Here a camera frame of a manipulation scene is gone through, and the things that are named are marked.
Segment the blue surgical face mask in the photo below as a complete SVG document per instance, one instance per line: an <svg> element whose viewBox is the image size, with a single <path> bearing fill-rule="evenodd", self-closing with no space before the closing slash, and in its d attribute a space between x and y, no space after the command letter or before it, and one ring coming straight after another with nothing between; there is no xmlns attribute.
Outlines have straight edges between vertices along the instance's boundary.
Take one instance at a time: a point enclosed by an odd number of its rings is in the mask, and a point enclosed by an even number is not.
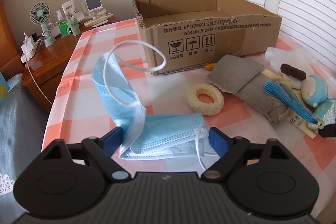
<svg viewBox="0 0 336 224"><path fill-rule="evenodd" d="M147 47L162 58L160 64L149 68L137 67L116 55L116 49L126 44ZM140 40L126 40L113 46L97 61L91 79L111 120L123 130L120 158L124 160L161 160L197 157L205 168L206 152L203 139L209 134L202 114L148 114L138 94L120 68L120 64L136 71L157 72L166 66L165 55L155 46Z"/></svg>

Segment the cream fuzzy hair scrunchie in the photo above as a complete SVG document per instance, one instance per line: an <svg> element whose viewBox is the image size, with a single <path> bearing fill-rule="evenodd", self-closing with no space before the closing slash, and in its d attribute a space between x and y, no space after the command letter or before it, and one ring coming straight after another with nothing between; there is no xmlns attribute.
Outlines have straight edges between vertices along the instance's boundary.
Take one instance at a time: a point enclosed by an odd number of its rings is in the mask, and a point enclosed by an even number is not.
<svg viewBox="0 0 336 224"><path fill-rule="evenodd" d="M196 84L186 90L186 99L190 108L205 116L217 115L224 106L221 91L209 84Z"/></svg>

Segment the grey fabric pouch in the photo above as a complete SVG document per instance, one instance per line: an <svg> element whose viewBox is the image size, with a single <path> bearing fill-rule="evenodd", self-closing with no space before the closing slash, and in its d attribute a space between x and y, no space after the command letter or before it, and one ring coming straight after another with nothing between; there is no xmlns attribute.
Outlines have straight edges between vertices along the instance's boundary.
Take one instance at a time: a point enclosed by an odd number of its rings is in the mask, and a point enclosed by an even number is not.
<svg viewBox="0 0 336 224"><path fill-rule="evenodd" d="M215 64L208 82L223 92L236 94L263 70L264 65L258 62L225 55Z"/></svg>
<svg viewBox="0 0 336 224"><path fill-rule="evenodd" d="M278 99L264 93L263 86L268 80L268 77L259 73L235 95L264 114L271 122L280 124L290 114L290 108Z"/></svg>

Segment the blue tassel charm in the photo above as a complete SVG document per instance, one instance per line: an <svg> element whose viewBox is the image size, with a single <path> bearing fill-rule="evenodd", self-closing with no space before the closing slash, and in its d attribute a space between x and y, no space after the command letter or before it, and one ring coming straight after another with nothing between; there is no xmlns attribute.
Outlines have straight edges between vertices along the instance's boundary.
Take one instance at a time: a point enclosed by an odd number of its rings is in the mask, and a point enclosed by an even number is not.
<svg viewBox="0 0 336 224"><path fill-rule="evenodd" d="M292 90L288 89L280 81L268 80L263 85L263 91L265 94L268 94L269 96L276 98L277 100L286 104L286 106L292 109L302 119L316 125L319 129L324 128L324 122L311 114L311 112L307 110L307 108L301 103Z"/></svg>

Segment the brown hair scrunchie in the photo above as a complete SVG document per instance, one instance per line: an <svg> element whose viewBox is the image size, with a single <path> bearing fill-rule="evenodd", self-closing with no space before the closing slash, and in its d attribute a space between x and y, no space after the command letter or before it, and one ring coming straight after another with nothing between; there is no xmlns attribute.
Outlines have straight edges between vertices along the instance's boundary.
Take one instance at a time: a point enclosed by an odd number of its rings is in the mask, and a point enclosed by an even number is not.
<svg viewBox="0 0 336 224"><path fill-rule="evenodd" d="M280 71L285 75L299 81L304 81L306 79L306 73L304 71L297 69L289 64L281 64Z"/></svg>

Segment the blue white plush doll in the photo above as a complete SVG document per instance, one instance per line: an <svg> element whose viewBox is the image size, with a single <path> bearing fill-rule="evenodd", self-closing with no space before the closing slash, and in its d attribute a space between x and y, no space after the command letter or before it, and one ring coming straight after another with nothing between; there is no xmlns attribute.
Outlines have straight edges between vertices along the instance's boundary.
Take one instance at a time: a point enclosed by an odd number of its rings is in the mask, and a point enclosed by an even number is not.
<svg viewBox="0 0 336 224"><path fill-rule="evenodd" d="M302 84L303 101L312 110L317 122L308 122L308 128L317 130L323 138L335 137L335 98L328 96L326 81L318 75L308 76Z"/></svg>

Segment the white cloth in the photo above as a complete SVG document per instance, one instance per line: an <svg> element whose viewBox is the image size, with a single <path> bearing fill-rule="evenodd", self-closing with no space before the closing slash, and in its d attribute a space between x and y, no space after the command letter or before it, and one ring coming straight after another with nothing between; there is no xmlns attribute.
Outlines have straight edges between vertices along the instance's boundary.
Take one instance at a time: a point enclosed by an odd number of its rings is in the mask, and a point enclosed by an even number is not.
<svg viewBox="0 0 336 224"><path fill-rule="evenodd" d="M288 64L306 73L306 76L313 75L313 69L308 63L306 57L299 51L284 51L278 48L268 47L265 52L265 59L269 62L271 70L274 73L284 77L290 82L292 88L301 89L302 81L289 77L280 71L282 64Z"/></svg>

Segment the pink checkered tablecloth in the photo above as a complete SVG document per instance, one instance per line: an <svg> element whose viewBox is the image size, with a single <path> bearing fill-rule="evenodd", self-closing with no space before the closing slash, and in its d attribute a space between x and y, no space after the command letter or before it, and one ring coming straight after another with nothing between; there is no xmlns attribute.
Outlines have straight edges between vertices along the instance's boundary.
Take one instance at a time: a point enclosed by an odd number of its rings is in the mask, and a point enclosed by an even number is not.
<svg viewBox="0 0 336 224"><path fill-rule="evenodd" d="M63 73L56 92L43 140L78 143L89 136L103 136L114 128L91 79L96 61L114 45L139 37L135 20L105 25L84 32ZM204 83L205 69L153 76L144 71L123 68L133 90L149 114L190 114L186 89ZM310 138L288 121L270 122L260 112L236 96L224 94L224 107L218 115L206 117L208 127L217 127L228 136L243 136L253 143L276 138L309 170L319 184L319 197L312 215L317 216L335 202L335 139Z"/></svg>

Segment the yellow cleaning cloth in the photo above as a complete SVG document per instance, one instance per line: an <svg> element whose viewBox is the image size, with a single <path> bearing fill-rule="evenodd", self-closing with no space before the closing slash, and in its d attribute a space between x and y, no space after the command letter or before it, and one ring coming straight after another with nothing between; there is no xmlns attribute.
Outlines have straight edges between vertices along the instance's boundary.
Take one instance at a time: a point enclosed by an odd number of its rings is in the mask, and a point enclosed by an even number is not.
<svg viewBox="0 0 336 224"><path fill-rule="evenodd" d="M280 83L284 84L284 86L286 88L288 88L289 90L291 90L297 97L298 99L303 102L302 96L301 96L301 91L298 89L292 89L291 88L291 84L289 81L287 81L284 77L269 71L268 69L264 69L261 72L263 75L265 75L266 77L268 77L270 80L272 81L276 81L279 80ZM296 128L298 128L299 130L301 130L302 132L304 132L308 137L310 137L310 139L314 139L317 136L317 130L313 130L311 128L308 128L307 122L301 118L300 116L298 116L293 110L288 109L285 114L283 114L282 116L280 116L280 120L287 120L288 122L290 122L292 125L294 125Z"/></svg>

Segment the blue bed sheet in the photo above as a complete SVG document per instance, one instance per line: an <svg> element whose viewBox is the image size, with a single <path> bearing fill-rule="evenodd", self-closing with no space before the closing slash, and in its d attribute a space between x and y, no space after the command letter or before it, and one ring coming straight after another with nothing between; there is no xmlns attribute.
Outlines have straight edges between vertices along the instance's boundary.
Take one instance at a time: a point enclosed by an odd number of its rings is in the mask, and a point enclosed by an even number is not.
<svg viewBox="0 0 336 224"><path fill-rule="evenodd" d="M1 223L13 223L23 214L14 198L19 175L41 152L48 114L22 84L22 74L7 81L1 101Z"/></svg>

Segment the wooden nightstand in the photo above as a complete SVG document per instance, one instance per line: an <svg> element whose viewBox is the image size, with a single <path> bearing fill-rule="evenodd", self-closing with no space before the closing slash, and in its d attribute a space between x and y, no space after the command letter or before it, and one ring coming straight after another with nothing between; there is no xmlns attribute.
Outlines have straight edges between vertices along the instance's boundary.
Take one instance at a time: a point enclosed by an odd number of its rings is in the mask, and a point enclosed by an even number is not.
<svg viewBox="0 0 336 224"><path fill-rule="evenodd" d="M56 38L49 47L41 45L25 65L22 83L46 113L51 111L63 72L79 38L80 35L68 35Z"/></svg>

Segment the green small box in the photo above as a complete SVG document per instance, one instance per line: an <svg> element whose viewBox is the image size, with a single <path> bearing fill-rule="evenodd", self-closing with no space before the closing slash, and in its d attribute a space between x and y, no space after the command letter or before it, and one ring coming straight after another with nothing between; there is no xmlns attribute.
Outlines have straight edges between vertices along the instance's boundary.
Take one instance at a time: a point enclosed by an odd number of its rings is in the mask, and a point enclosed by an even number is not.
<svg viewBox="0 0 336 224"><path fill-rule="evenodd" d="M58 20L56 22L56 25L59 28L61 38L68 36L70 34L70 28L68 27L67 21L65 19Z"/></svg>

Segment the wooden headboard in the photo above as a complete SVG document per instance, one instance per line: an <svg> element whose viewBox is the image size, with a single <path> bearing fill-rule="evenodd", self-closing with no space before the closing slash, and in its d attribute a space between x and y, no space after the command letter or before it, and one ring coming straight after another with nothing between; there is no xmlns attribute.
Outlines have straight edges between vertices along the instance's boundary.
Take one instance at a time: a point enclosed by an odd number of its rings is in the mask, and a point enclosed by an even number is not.
<svg viewBox="0 0 336 224"><path fill-rule="evenodd" d="M24 66L19 57L19 48L7 20L3 0L0 0L0 67L5 80L23 73Z"/></svg>

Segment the brown cardboard box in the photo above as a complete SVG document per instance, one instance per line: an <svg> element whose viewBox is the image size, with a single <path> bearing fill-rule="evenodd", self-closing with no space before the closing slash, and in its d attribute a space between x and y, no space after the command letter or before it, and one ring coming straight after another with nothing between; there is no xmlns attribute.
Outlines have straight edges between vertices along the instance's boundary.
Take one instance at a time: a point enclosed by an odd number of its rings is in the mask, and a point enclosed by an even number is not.
<svg viewBox="0 0 336 224"><path fill-rule="evenodd" d="M246 56L274 47L282 18L246 0L134 0L150 67L157 75Z"/></svg>

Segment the white tube container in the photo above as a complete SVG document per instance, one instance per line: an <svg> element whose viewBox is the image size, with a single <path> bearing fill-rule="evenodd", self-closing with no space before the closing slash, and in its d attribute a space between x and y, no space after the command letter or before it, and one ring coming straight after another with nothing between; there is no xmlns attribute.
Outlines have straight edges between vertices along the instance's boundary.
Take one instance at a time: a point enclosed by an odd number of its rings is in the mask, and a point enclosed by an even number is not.
<svg viewBox="0 0 336 224"><path fill-rule="evenodd" d="M70 0L70 1L62 3L62 9L63 9L64 15L76 16L76 8L75 8L74 0Z"/></svg>

